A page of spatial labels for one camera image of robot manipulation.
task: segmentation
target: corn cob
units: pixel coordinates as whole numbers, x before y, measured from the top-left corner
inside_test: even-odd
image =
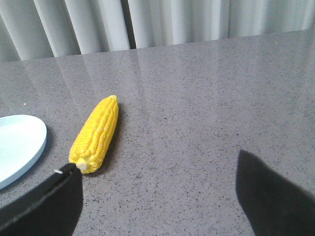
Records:
[[[102,165],[117,118],[118,101],[115,95],[103,99],[90,114],[69,155],[69,162],[75,163],[82,173],[95,172]]]

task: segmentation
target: corn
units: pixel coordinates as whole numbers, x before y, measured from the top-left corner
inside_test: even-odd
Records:
[[[69,162],[75,163],[82,173],[95,172],[102,165],[117,118],[118,101],[115,95],[103,99],[90,114],[69,155]]]

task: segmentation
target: plate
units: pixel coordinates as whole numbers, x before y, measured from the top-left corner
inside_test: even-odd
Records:
[[[21,177],[38,160],[46,145],[45,123],[33,116],[0,118],[0,189]]]

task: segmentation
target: table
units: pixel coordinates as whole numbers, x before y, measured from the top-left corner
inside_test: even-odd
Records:
[[[315,31],[0,64],[0,117],[42,119],[47,146],[0,207],[68,162],[94,106],[120,114],[83,176],[73,235],[252,235],[235,193],[245,149],[315,193]]]

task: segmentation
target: yellow corn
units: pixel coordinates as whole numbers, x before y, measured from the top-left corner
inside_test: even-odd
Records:
[[[69,155],[69,162],[75,163],[82,173],[95,172],[102,165],[117,118],[118,101],[115,95],[103,99],[90,114]]]

